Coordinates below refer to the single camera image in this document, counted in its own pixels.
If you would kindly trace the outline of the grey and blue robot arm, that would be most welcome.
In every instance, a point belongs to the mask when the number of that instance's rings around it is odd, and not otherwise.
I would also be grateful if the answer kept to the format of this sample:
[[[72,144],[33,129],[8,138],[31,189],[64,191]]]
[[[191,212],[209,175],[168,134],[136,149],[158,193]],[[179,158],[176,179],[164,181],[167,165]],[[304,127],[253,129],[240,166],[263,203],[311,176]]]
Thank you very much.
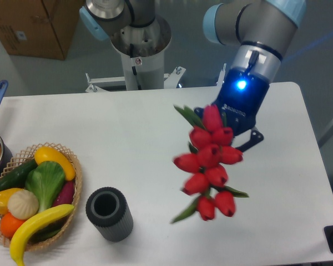
[[[230,69],[219,75],[215,105],[234,135],[250,131],[240,151],[264,138],[255,127],[256,114],[305,11],[305,1],[234,1],[204,15],[208,41],[239,46]],[[91,35],[109,39],[120,54],[127,90],[166,87],[164,52],[171,29],[154,1],[86,1],[79,15]]]

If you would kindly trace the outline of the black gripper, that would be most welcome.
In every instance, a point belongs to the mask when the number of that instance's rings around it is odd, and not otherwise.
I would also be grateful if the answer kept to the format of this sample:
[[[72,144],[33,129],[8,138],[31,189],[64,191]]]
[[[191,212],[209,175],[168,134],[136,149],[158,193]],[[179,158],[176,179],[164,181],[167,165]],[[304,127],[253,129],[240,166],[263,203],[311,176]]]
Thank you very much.
[[[240,69],[231,69],[224,78],[218,96],[212,102],[219,112],[226,113],[227,126],[237,137],[249,132],[249,139],[235,146],[245,152],[264,140],[256,124],[256,114],[269,89],[269,82]]]

